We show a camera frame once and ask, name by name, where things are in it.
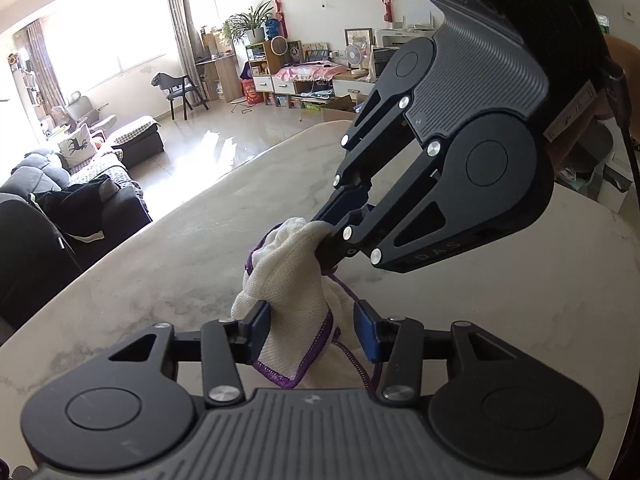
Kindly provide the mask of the white towel purple trim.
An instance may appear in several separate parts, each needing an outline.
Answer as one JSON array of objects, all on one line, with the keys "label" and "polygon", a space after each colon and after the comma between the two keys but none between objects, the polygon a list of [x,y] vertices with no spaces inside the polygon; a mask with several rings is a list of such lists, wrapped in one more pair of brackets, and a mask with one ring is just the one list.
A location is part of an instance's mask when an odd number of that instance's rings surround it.
[{"label": "white towel purple trim", "polygon": [[373,391],[382,366],[366,358],[356,335],[358,297],[314,255],[329,232],[326,222],[303,218],[269,231],[247,258],[231,316],[270,304],[270,331],[253,367],[277,387]]}]

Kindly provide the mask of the cardboard box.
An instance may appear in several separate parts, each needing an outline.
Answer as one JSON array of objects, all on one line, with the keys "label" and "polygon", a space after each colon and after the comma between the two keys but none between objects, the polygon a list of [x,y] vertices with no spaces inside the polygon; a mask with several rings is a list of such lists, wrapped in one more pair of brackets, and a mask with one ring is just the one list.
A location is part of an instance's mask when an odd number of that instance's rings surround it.
[{"label": "cardboard box", "polygon": [[364,107],[368,97],[363,94],[356,94],[355,98],[356,100],[353,100],[348,94],[323,104],[321,107],[322,122],[336,122],[337,120],[351,122],[354,120]]}]

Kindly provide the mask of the low white tv cabinet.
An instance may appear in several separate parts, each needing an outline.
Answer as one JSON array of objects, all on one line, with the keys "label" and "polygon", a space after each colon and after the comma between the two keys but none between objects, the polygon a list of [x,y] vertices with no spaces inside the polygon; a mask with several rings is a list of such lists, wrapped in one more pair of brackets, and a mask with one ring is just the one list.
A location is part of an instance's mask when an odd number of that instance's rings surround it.
[{"label": "low white tv cabinet", "polygon": [[[247,61],[241,74],[241,86],[246,102],[286,107],[317,108],[340,96],[368,96],[373,89],[369,71],[363,75],[350,72],[347,62],[329,49],[325,42],[303,44],[282,36],[247,44]],[[310,62],[333,62],[344,65],[348,72],[331,81],[282,81],[274,76],[280,68]]]}]

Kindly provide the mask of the white printer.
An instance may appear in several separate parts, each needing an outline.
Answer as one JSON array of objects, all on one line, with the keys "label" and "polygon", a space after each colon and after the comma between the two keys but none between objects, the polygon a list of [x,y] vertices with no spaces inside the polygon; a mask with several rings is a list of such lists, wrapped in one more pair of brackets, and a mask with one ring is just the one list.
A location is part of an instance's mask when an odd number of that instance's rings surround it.
[{"label": "white printer", "polygon": [[423,23],[408,23],[406,18],[401,22],[393,22],[386,28],[375,29],[374,45],[379,49],[399,49],[408,42],[431,37],[437,28],[432,12],[428,12],[427,20]]}]

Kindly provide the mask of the pink cloth on cabinet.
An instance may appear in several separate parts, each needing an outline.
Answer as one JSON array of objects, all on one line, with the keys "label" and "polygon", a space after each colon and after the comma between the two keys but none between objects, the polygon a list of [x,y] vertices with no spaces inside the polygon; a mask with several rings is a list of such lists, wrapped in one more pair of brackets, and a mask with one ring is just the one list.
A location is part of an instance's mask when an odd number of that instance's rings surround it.
[{"label": "pink cloth on cabinet", "polygon": [[280,68],[274,74],[282,81],[331,81],[336,76],[347,73],[348,68],[333,62],[310,62]]}]

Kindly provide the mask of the small white desk fan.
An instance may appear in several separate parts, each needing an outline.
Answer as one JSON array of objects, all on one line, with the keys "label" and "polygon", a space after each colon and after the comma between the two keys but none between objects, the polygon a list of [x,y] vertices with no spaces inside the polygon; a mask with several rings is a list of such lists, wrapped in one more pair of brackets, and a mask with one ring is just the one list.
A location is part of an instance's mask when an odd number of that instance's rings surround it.
[{"label": "small white desk fan", "polygon": [[348,44],[345,49],[345,56],[352,74],[363,76],[368,72],[366,66],[367,53],[363,48],[356,44]]}]

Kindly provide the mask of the framed picture on cabinet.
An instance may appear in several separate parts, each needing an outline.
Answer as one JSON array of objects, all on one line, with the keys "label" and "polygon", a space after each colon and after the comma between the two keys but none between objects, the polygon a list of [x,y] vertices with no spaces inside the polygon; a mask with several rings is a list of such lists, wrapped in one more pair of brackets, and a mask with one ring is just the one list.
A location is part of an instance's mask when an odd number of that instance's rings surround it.
[{"label": "framed picture on cabinet", "polygon": [[346,28],[344,34],[346,46],[355,46],[365,55],[368,55],[374,46],[372,28]]}]

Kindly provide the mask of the wooden desk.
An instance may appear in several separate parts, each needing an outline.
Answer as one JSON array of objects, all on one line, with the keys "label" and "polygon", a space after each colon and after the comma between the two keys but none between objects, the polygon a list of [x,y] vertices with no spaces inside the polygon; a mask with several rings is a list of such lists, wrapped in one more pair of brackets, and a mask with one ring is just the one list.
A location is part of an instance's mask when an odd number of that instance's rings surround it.
[{"label": "wooden desk", "polygon": [[230,103],[242,98],[243,91],[234,54],[209,58],[196,64],[209,101]]}]

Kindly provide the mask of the black jacket on sofa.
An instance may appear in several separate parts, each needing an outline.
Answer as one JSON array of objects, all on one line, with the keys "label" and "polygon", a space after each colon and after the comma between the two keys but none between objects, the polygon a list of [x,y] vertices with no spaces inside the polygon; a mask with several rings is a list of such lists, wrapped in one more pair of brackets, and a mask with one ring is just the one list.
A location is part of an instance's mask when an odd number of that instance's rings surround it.
[{"label": "black jacket on sofa", "polygon": [[89,244],[104,239],[103,209],[119,191],[104,174],[61,191],[32,194],[30,199],[63,234]]}]

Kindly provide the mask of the potted green plant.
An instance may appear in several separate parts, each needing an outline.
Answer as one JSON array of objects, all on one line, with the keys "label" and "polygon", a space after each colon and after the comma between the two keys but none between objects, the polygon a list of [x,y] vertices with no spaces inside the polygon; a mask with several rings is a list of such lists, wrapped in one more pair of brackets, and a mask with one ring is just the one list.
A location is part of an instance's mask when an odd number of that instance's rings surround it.
[{"label": "potted green plant", "polygon": [[273,14],[273,4],[262,1],[247,11],[229,16],[222,24],[224,36],[234,44],[245,38],[249,44],[258,44],[266,38],[265,24]]}]

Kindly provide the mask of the black dining chair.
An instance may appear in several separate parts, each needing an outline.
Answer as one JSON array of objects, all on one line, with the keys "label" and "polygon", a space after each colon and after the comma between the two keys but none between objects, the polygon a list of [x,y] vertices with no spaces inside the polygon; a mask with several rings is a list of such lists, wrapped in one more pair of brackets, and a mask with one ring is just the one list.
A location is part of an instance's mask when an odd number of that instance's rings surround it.
[{"label": "black dining chair", "polygon": [[208,109],[200,87],[194,84],[189,75],[173,77],[166,73],[157,73],[151,80],[151,86],[163,92],[165,99],[169,102],[172,120],[176,119],[175,100],[178,99],[182,101],[184,120],[188,119],[188,111],[194,110],[196,106],[201,105],[206,110]]}]

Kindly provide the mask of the dark ottoman checkered top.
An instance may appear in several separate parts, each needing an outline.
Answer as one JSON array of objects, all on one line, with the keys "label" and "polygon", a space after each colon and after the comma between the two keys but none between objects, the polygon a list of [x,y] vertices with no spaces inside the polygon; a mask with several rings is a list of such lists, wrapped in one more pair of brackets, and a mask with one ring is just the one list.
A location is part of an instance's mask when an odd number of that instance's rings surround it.
[{"label": "dark ottoman checkered top", "polygon": [[106,143],[113,150],[122,152],[122,163],[127,169],[164,151],[160,124],[151,116],[141,116],[123,125],[107,138]]}]

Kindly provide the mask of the deer print cushion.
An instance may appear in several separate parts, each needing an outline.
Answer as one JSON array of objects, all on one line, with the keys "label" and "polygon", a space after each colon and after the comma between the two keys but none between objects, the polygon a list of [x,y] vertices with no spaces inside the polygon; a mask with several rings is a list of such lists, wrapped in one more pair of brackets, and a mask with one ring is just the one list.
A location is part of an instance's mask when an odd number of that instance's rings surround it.
[{"label": "deer print cushion", "polygon": [[98,152],[86,124],[82,124],[74,132],[66,134],[58,141],[58,151],[70,168],[80,166]]}]

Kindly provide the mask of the dark grey sofa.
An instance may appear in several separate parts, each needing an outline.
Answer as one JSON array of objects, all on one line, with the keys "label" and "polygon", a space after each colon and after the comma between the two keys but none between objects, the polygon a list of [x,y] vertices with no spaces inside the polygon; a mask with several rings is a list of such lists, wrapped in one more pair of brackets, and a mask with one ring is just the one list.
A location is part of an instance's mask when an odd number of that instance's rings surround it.
[{"label": "dark grey sofa", "polygon": [[84,270],[151,223],[142,188],[131,179],[119,150],[99,152],[76,168],[61,154],[31,152],[12,169],[1,191],[39,207]]}]

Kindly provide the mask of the grey office chair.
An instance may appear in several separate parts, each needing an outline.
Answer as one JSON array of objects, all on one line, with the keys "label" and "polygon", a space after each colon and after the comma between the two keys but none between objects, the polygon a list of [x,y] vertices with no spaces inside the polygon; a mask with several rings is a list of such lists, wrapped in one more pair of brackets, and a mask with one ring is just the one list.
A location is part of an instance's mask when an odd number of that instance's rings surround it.
[{"label": "grey office chair", "polygon": [[102,117],[104,105],[95,107],[81,92],[75,91],[70,95],[66,105],[66,112],[77,125],[86,124],[90,131],[108,133],[116,125],[117,117],[113,114]]}]

